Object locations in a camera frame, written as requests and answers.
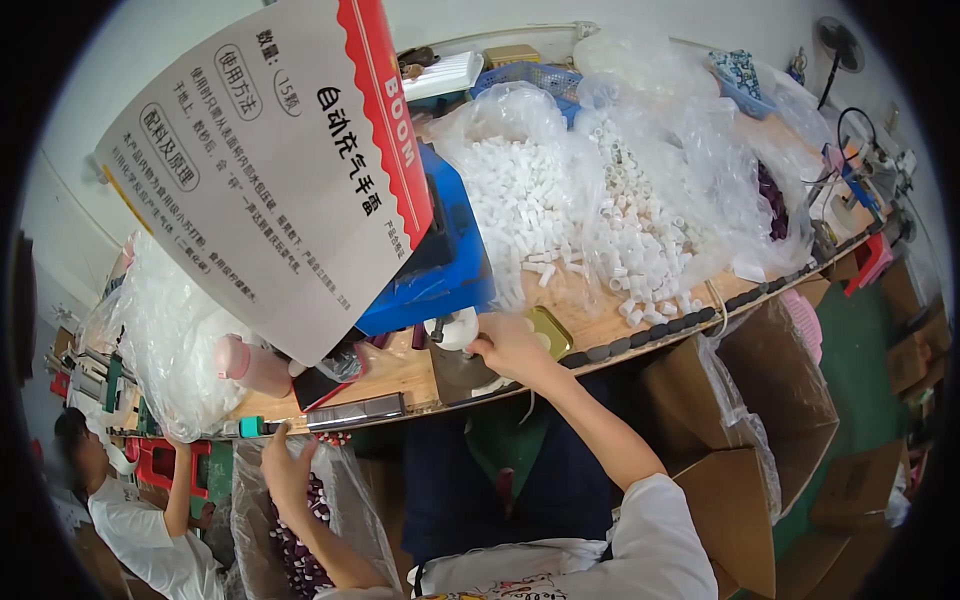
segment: pink bottle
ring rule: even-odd
[[[284,397],[293,387],[285,360],[260,346],[245,344],[235,333],[217,341],[213,362],[221,379],[236,379],[243,387],[267,396]]]

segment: dark blue pants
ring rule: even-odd
[[[603,379],[581,383],[608,403]],[[414,564],[501,543],[603,540],[611,522],[611,482],[563,417],[542,397],[549,418],[543,446],[509,519],[493,484],[470,455],[467,410],[411,420],[404,446],[407,514],[400,547]]]

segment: metal tin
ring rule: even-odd
[[[544,306],[534,306],[524,313],[523,317],[527,326],[531,327],[535,334],[540,334],[537,337],[544,346],[547,346],[546,341],[549,341],[547,351],[554,360],[560,360],[574,351],[573,336]]]

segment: pink basket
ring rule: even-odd
[[[787,312],[793,319],[793,325],[800,331],[806,347],[809,348],[813,360],[819,365],[824,352],[820,345],[824,342],[824,331],[820,328],[817,311],[813,309],[810,300],[801,296],[797,290],[787,290],[780,294],[780,299],[786,306]]]

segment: wall outlet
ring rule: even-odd
[[[577,26],[577,39],[594,36],[600,31],[600,26],[593,21],[574,21]]]

